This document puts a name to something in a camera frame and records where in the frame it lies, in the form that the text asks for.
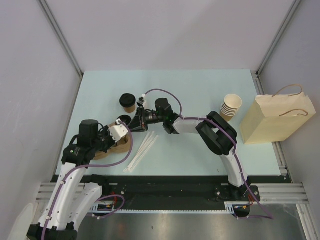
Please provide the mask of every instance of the bag handle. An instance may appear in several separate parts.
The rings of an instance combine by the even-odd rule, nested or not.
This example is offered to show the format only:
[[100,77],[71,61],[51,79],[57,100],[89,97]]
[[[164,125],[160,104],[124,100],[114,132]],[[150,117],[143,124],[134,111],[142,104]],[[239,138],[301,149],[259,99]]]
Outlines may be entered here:
[[298,110],[303,111],[303,112],[305,113],[305,115],[300,114],[300,113],[298,113],[298,115],[305,116],[305,117],[309,115],[309,113],[308,113],[306,110],[297,108],[297,109],[293,109],[293,110],[287,111],[287,112],[285,112],[284,114],[279,115],[279,117],[282,117],[282,116],[284,116],[284,115],[286,115],[286,114],[288,114],[288,113],[291,113],[291,112],[293,112],[293,111],[298,111]]
[[291,95],[289,95],[289,97],[299,95],[299,94],[301,94],[303,92],[303,88],[302,88],[302,86],[300,84],[290,84],[288,86],[285,86],[285,87],[281,88],[279,91],[276,92],[275,95],[280,93],[283,89],[286,89],[286,88],[292,87],[292,86],[298,86],[301,89],[301,91],[299,93],[296,93],[296,94],[291,94]]

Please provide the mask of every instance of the brown paper bag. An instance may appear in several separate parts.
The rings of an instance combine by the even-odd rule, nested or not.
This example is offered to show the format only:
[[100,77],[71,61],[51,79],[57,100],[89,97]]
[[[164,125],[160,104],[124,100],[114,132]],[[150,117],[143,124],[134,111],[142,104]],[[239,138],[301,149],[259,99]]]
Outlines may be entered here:
[[[299,86],[301,92],[278,95],[290,86]],[[243,142],[284,141],[315,114],[314,105],[299,84],[285,86],[275,95],[258,95],[240,124]]]

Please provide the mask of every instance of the stack of paper cups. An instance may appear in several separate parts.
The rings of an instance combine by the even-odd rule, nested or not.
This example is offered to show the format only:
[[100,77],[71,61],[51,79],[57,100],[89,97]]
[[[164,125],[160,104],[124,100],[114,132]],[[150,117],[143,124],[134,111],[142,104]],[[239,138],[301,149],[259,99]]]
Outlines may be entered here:
[[220,115],[224,120],[229,122],[238,112],[242,105],[242,99],[236,94],[225,96],[221,106]]

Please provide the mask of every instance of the light blue table surface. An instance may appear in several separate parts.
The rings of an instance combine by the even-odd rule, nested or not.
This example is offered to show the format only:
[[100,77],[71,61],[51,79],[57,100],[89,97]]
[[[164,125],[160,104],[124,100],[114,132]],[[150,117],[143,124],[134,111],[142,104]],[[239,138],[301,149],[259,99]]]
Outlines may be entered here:
[[[249,175],[280,175],[271,143],[244,145],[239,130],[241,120],[257,95],[251,73],[237,70],[155,70],[155,71],[86,71],[75,103],[63,149],[78,134],[79,124],[85,119],[98,120],[103,125],[127,114],[119,103],[124,93],[136,98],[150,89],[160,88],[173,93],[181,101],[185,117],[201,117],[211,111],[220,111],[227,94],[237,94],[243,104],[229,122],[238,132],[238,155]],[[168,98],[172,109],[179,113],[176,100],[164,92],[147,95],[148,108],[155,109],[155,100]],[[144,176],[221,176],[227,172],[219,158],[205,145],[198,134],[169,135],[162,124],[150,125],[150,131],[159,135],[157,141],[132,173],[124,173],[140,147],[146,132],[133,133],[133,151],[129,159],[108,168],[88,168],[86,175],[144,175]],[[126,153],[110,154],[91,161],[91,164],[109,164],[120,161]]]

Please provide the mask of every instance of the white wall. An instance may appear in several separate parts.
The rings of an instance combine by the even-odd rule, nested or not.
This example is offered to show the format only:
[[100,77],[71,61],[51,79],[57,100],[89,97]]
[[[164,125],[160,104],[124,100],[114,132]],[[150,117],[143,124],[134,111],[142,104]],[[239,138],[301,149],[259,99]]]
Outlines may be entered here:
[[48,0],[83,70],[257,70],[294,0]]
[[0,2],[0,239],[49,181],[80,79],[36,0]]
[[320,223],[320,1],[301,4],[291,26],[276,48],[261,79],[268,94],[300,83],[317,114],[283,142],[289,171],[303,182],[311,207]]

